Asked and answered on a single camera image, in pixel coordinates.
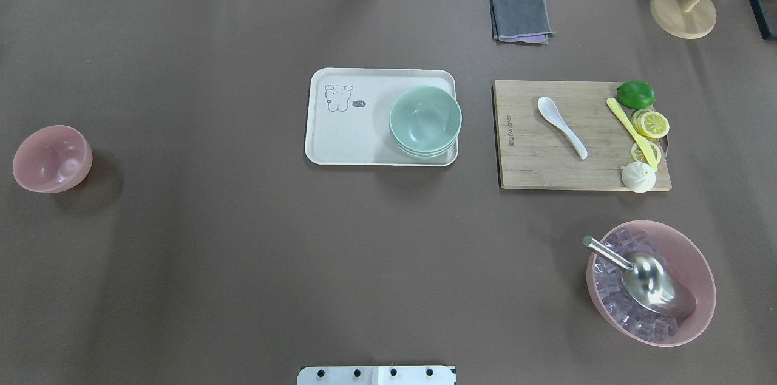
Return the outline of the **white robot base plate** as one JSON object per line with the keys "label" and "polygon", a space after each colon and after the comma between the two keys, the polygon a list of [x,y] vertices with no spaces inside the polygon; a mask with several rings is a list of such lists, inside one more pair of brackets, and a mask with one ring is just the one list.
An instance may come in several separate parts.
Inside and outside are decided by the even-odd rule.
{"label": "white robot base plate", "polygon": [[308,366],[297,384],[456,384],[454,366]]}

